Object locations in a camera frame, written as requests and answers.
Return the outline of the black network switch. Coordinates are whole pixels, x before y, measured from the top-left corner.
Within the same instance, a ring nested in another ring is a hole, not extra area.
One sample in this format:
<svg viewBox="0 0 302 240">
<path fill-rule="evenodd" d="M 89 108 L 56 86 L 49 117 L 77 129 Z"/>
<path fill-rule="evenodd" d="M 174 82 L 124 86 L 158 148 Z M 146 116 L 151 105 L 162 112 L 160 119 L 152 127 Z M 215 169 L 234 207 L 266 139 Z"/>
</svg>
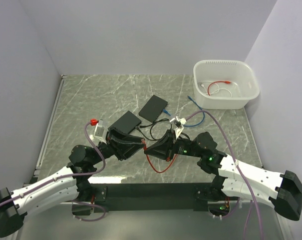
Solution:
<svg viewBox="0 0 302 240">
<path fill-rule="evenodd" d="M 166 100 L 153 95 L 140 110 L 139 116 L 153 123 L 159 117 L 167 104 L 168 102 Z"/>
</svg>

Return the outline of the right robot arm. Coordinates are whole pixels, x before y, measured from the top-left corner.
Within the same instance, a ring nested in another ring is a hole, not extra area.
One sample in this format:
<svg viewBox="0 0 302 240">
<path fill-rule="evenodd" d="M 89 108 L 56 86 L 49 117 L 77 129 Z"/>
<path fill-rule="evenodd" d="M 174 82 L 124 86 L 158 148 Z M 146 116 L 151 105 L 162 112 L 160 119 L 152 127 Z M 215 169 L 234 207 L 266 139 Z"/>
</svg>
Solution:
<svg viewBox="0 0 302 240">
<path fill-rule="evenodd" d="M 200 169 L 216 176 L 210 188 L 214 200 L 225 196 L 252 200 L 270 206 L 289 220 L 300 220 L 302 183 L 294 172 L 265 170 L 233 159 L 216 148 L 217 143 L 208 132 L 189 140 L 175 138 L 169 130 L 156 143 L 145 147 L 144 153 L 162 160 L 171 160 L 175 155 L 199 158 Z"/>
</svg>

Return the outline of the black box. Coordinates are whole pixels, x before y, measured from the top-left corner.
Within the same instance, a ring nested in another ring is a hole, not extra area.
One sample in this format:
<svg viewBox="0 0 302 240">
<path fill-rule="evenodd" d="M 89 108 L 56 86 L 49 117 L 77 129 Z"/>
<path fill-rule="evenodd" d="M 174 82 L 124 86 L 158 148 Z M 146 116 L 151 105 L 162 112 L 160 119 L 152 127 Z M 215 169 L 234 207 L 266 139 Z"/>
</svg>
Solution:
<svg viewBox="0 0 302 240">
<path fill-rule="evenodd" d="M 108 129 L 116 128 L 117 130 L 129 134 L 137 126 L 141 124 L 141 119 L 139 119 L 131 111 L 127 111 L 123 116 L 121 116 L 115 123 L 113 123 Z"/>
</svg>

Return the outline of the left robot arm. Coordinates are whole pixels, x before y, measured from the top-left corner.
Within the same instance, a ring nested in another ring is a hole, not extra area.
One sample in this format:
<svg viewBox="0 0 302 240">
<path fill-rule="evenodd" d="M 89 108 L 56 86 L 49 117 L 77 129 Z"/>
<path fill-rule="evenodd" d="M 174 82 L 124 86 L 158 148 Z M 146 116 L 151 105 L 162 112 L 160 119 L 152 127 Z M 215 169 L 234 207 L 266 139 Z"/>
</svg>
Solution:
<svg viewBox="0 0 302 240">
<path fill-rule="evenodd" d="M 32 215 L 62 202 L 89 199 L 94 190 L 88 180 L 105 169 L 107 158 L 126 160 L 145 146 L 144 138 L 114 128 L 98 145 L 91 139 L 89 143 L 76 145 L 69 163 L 52 175 L 20 189 L 0 190 L 0 238 L 18 231 Z"/>
</svg>

